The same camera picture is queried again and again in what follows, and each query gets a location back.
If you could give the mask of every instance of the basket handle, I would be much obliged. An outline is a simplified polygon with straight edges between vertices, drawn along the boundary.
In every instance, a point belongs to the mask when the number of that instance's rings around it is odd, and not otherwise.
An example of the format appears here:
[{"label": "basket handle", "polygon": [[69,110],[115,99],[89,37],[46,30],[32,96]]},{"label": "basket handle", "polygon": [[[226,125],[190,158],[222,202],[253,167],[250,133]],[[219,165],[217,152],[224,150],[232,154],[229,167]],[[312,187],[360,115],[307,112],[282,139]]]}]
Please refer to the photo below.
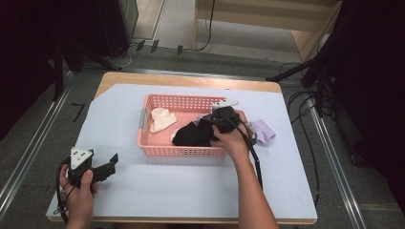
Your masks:
[{"label": "basket handle", "polygon": [[146,109],[142,108],[142,111],[140,113],[139,129],[143,130],[143,127],[145,125],[145,117],[146,117]]}]

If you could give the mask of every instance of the basket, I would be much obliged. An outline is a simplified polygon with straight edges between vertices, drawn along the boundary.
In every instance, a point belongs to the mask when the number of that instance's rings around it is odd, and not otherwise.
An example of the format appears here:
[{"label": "basket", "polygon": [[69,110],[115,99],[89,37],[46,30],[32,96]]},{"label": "basket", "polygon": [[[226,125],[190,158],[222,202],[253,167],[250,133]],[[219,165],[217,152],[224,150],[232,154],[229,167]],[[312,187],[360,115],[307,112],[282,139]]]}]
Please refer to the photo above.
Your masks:
[{"label": "basket", "polygon": [[[147,156],[224,156],[222,147],[175,146],[170,136],[201,115],[211,113],[212,103],[223,100],[220,96],[181,94],[148,94],[145,97],[138,129],[138,146]],[[166,108],[175,114],[177,122],[165,130],[152,134],[152,110]]]}]

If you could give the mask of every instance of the metal floor strip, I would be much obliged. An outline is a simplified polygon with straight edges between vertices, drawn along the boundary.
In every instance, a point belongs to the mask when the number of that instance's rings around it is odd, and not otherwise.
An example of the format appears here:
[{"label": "metal floor strip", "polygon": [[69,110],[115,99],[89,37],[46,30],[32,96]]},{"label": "metal floor strip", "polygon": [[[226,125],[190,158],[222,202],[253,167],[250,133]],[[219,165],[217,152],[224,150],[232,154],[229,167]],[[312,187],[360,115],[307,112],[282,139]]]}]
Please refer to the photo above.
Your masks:
[{"label": "metal floor strip", "polygon": [[[314,100],[310,99],[308,101],[308,104],[309,107],[312,107],[314,105]],[[366,224],[361,215],[360,208],[357,204],[354,193],[352,192],[352,188],[349,185],[348,180],[346,179],[345,172],[343,171],[337,153],[334,150],[333,144],[331,143],[324,119],[318,116],[318,113],[315,111],[314,108],[311,108],[310,112],[318,134],[321,137],[322,144],[324,145],[325,152],[330,163],[330,168],[337,183],[337,187],[339,188],[340,194],[342,195],[342,199],[348,211],[349,218],[352,221],[352,226],[356,229],[366,229]]]},{"label": "metal floor strip", "polygon": [[36,130],[30,144],[27,146],[24,154],[21,156],[17,166],[12,172],[9,180],[4,185],[0,193],[0,222],[3,220],[4,215],[6,215],[6,212],[9,209],[11,202],[14,199],[24,177],[29,171],[39,149],[41,148],[45,137],[53,126],[53,122],[59,114],[59,111],[69,94],[69,90],[73,81],[72,78],[72,72],[68,72],[65,77],[66,88],[63,94],[57,101],[52,103],[50,109],[48,110],[47,114],[42,119],[41,124]]}]

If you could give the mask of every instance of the table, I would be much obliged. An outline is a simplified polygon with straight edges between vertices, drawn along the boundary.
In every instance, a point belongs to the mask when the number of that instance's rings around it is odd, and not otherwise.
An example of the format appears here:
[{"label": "table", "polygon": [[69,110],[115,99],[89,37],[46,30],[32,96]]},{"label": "table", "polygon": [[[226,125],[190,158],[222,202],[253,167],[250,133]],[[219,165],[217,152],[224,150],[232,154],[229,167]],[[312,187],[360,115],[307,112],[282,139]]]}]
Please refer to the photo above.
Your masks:
[{"label": "table", "polygon": [[[198,20],[210,20],[212,2],[196,0],[194,49]],[[307,61],[331,32],[341,5],[336,0],[216,0],[213,21],[291,30],[302,60]]]},{"label": "table", "polygon": [[[242,103],[235,109],[244,110],[249,120],[262,118],[277,135],[268,144],[255,145],[261,159],[264,192],[277,221],[316,222],[316,210],[278,84],[139,73],[103,76],[75,145],[95,150],[94,166],[106,163],[114,153],[119,156],[117,173],[99,183],[94,220],[237,222],[237,178],[229,156],[147,157],[138,147],[137,127],[144,97],[169,92],[232,97]],[[247,99],[252,97],[255,101],[249,102]],[[262,102],[268,102],[270,107],[258,106]],[[61,220],[53,215],[55,206],[53,198],[47,217]]]}]

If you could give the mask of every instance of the white tabletop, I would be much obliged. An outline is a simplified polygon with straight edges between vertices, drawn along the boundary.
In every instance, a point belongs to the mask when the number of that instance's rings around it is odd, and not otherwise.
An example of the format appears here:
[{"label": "white tabletop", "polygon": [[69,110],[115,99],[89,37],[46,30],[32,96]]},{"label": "white tabletop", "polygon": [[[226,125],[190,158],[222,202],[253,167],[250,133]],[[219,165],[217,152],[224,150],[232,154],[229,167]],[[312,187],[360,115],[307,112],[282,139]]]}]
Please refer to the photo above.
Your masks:
[{"label": "white tabletop", "polygon": [[[309,184],[280,93],[190,87],[116,84],[95,99],[76,148],[94,149],[94,167],[118,153],[117,172],[98,184],[95,220],[237,221],[236,171],[225,157],[148,157],[137,145],[147,94],[218,95],[237,99],[249,121],[262,119],[276,136],[254,146],[264,192],[280,223],[317,220]],[[47,217],[59,220],[53,211]]]}]

